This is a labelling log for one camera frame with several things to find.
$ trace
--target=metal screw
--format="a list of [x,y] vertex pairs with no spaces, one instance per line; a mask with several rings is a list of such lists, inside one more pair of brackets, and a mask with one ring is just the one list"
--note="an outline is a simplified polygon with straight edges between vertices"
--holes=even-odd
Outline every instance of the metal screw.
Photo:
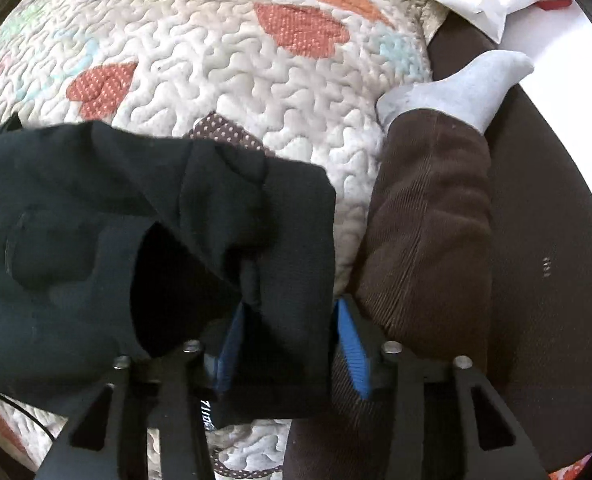
[[183,352],[186,354],[195,354],[196,352],[200,352],[202,348],[201,342],[198,339],[190,339],[185,345],[183,346]]
[[454,366],[456,368],[460,368],[461,370],[467,370],[474,365],[474,362],[471,361],[471,358],[467,357],[466,355],[459,355],[454,359]]
[[383,354],[396,355],[403,351],[403,346],[398,341],[386,341],[381,349]]
[[117,370],[124,370],[125,368],[129,368],[132,364],[132,360],[128,355],[121,355],[114,359],[114,368]]

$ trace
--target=white quilt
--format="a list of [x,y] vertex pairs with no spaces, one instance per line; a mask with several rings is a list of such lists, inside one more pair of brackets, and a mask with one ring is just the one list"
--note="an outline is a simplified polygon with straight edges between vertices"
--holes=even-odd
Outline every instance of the white quilt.
[[[375,101],[430,79],[426,42],[445,14],[430,0],[23,0],[0,27],[0,123],[17,112],[29,126],[100,119],[179,137],[215,111],[327,170],[340,292],[378,171]],[[0,415],[39,464],[49,441],[1,403]],[[288,430],[211,434],[216,471],[279,478]],[[157,478],[154,438],[149,454]]]

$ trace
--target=foot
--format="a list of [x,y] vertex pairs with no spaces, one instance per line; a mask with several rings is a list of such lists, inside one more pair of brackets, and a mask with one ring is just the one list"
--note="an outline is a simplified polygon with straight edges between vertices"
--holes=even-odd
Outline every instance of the foot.
[[460,119],[482,135],[509,88],[533,70],[532,61],[521,52],[490,50],[446,79],[390,90],[376,104],[378,120],[387,131],[400,114],[429,108]]

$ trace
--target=brown corduroy pants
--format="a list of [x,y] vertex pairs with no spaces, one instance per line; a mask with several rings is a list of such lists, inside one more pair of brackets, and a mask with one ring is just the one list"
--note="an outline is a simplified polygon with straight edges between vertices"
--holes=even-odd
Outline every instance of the brown corduroy pants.
[[[391,125],[348,292],[387,337],[417,355],[486,366],[490,319],[490,156],[473,128],[434,110]],[[284,480],[377,480],[392,398],[363,401],[337,352],[333,410],[295,420]]]

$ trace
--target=brown polka dot fabric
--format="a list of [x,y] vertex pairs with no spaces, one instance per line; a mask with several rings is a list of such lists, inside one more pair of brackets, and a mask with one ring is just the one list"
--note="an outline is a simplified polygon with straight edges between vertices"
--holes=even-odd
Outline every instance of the brown polka dot fabric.
[[275,155],[272,150],[263,145],[263,142],[258,137],[253,136],[236,123],[227,120],[216,112],[210,112],[207,117],[198,121],[187,136],[190,139],[211,139],[217,142],[226,142],[248,150],[262,151],[268,156]]
[[369,0],[318,0],[319,2],[323,2],[325,4],[332,5],[334,7],[338,7],[339,9],[349,10],[350,12],[355,12],[356,14],[361,15],[363,18],[367,18],[372,22],[383,22],[385,25],[389,27],[393,27],[391,22],[386,19],[380,9],[376,7],[373,3]]
[[253,9],[263,30],[296,56],[332,57],[336,43],[349,41],[346,27],[315,7],[255,3]]
[[118,110],[130,91],[138,63],[95,66],[85,70],[68,86],[67,99],[82,101],[79,115],[86,121],[103,119]]
[[239,480],[247,480],[247,479],[255,479],[255,480],[263,480],[269,478],[274,473],[279,473],[282,471],[282,465],[278,467],[274,467],[273,469],[263,469],[260,471],[242,471],[242,470],[234,470],[229,469],[226,465],[224,465],[218,459],[218,452],[220,450],[214,449],[211,452],[211,464],[213,465],[214,471],[218,473],[220,476],[224,476],[225,478],[236,478]]

